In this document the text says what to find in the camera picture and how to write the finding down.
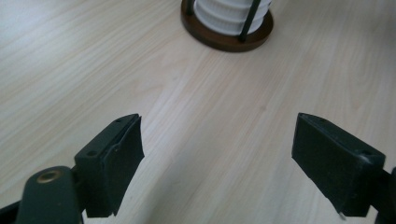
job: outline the table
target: table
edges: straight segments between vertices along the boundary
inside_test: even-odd
[[[0,3],[0,207],[139,113],[146,158],[120,212],[86,223],[374,223],[341,219],[290,153],[305,112],[396,165],[396,3],[275,0],[246,53],[192,38],[180,3]]]

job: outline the round wooden tray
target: round wooden tray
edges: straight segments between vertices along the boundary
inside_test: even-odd
[[[214,49],[229,52],[244,52],[256,49],[267,40],[268,35],[274,28],[274,19],[270,10],[268,10],[259,29],[247,35],[246,41],[241,42],[237,35],[229,36],[216,33],[201,24],[194,14],[188,15],[187,1],[189,0],[182,0],[181,2],[181,21],[184,27],[196,39]]]

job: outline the stack of white cups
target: stack of white cups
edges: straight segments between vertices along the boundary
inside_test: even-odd
[[[207,28],[223,35],[240,35],[253,0],[195,0],[194,13]],[[262,25],[271,0],[262,0],[248,34]]]

